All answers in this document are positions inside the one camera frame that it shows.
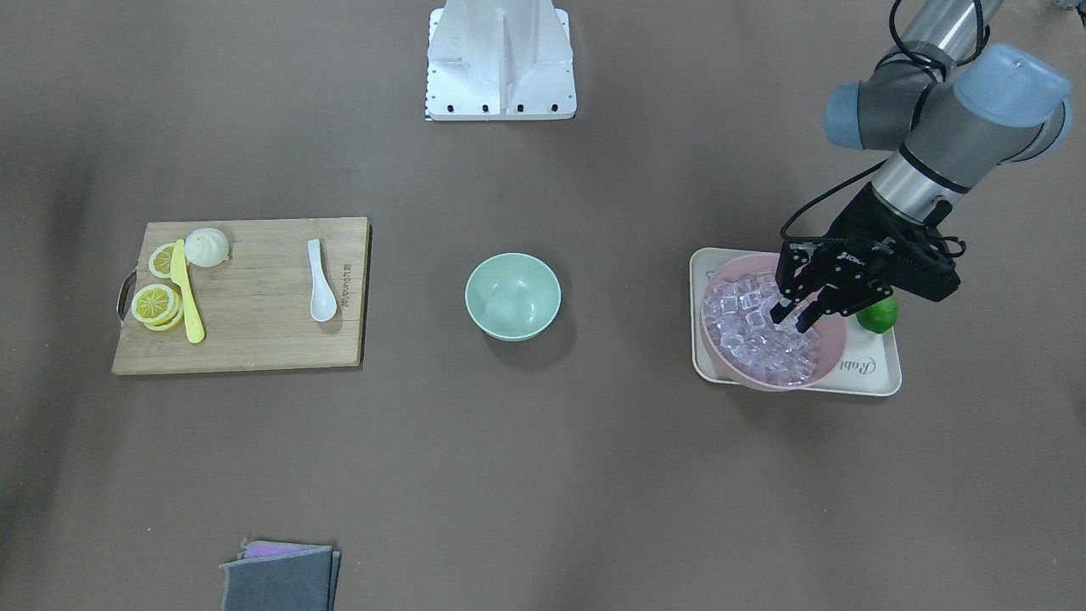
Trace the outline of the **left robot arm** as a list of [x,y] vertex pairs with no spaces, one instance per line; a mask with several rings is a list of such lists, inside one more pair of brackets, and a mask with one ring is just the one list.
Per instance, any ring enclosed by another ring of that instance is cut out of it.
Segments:
[[770,317],[854,316],[901,289],[939,302],[960,287],[965,241],[943,236],[954,206],[1000,164],[1035,160],[1070,131],[1071,82],[1041,59],[990,44],[997,1],[929,1],[868,80],[830,97],[837,147],[888,152],[823,236],[781,229]]

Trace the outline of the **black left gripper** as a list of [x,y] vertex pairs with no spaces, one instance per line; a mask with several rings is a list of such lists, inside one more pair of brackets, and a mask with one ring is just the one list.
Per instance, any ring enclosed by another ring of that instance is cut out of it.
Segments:
[[853,316],[862,300],[881,300],[894,290],[913,289],[907,229],[866,182],[822,236],[792,232],[803,213],[834,196],[844,184],[826,191],[792,213],[780,229],[780,300],[770,309],[775,324],[794,318],[799,333],[822,317]]

